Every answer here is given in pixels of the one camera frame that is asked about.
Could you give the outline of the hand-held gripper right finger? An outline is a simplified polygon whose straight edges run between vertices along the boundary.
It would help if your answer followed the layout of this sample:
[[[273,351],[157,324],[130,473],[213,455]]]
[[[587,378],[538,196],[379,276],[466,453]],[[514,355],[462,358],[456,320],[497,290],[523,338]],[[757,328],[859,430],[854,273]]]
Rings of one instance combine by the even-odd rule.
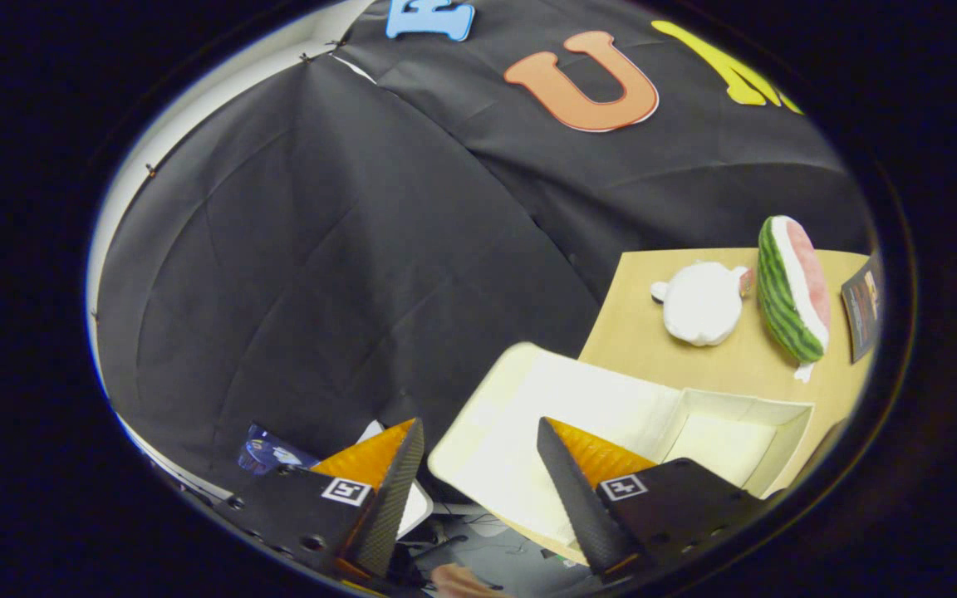
[[[694,459],[657,464],[555,418],[538,421],[537,451],[582,555],[604,582],[673,576],[766,510]]]

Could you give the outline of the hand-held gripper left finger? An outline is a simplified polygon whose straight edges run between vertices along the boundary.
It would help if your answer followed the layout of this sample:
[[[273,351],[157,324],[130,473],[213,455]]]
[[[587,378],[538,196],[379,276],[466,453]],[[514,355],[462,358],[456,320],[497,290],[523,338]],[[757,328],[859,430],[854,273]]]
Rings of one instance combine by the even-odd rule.
[[[213,510],[290,565],[334,582],[384,582],[423,454],[423,421],[411,418],[312,469],[267,473]]]

